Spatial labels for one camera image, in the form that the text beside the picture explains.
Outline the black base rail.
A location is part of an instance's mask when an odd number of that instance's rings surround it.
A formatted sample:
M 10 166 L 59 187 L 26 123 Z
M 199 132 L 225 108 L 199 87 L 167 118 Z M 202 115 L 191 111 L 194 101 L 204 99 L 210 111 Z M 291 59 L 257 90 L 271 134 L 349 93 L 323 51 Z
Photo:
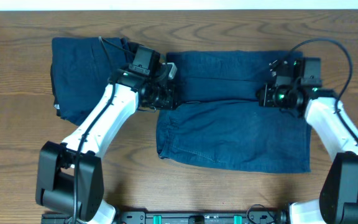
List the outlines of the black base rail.
M 122 212 L 114 218 L 93 219 L 106 224 L 288 224 L 285 212 L 251 211 L 245 213 L 147 213 Z

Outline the folded dark blue shorts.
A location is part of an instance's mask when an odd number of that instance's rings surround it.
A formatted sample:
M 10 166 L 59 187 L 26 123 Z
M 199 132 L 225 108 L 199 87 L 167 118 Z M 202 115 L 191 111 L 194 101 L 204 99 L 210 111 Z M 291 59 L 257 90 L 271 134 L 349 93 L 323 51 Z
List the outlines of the folded dark blue shorts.
M 57 115 L 79 126 L 99 103 L 112 72 L 133 58 L 126 39 L 53 38 L 50 76 Z

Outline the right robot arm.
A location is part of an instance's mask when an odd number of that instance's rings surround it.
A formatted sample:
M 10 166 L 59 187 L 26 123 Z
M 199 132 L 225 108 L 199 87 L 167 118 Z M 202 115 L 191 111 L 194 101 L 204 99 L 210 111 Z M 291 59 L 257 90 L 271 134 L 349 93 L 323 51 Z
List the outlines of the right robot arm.
M 319 197 L 291 203 L 278 222 L 358 223 L 358 129 L 335 91 L 323 88 L 320 59 L 276 60 L 269 67 L 273 82 L 257 91 L 259 105 L 297 110 L 333 162 Z

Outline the dark blue shorts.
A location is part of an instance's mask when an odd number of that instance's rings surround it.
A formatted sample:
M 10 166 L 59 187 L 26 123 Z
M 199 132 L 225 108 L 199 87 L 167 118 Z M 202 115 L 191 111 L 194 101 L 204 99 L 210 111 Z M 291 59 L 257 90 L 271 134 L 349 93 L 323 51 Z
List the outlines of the dark blue shorts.
M 79 126 L 99 103 L 112 72 L 133 58 L 126 39 L 53 38 L 50 76 L 57 115 Z
M 311 128 L 292 111 L 261 107 L 284 51 L 170 52 L 180 106 L 161 111 L 157 154 L 193 166 L 267 173 L 310 171 Z

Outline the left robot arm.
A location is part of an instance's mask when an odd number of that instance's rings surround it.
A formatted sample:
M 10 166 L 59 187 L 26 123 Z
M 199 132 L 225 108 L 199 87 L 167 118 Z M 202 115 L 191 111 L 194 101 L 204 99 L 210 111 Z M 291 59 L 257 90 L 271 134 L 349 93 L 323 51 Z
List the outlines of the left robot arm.
M 35 201 L 62 216 L 57 223 L 112 223 L 116 209 L 104 199 L 102 160 L 124 122 L 140 108 L 174 110 L 177 66 L 138 46 L 131 63 L 112 71 L 103 96 L 62 142 L 40 150 Z

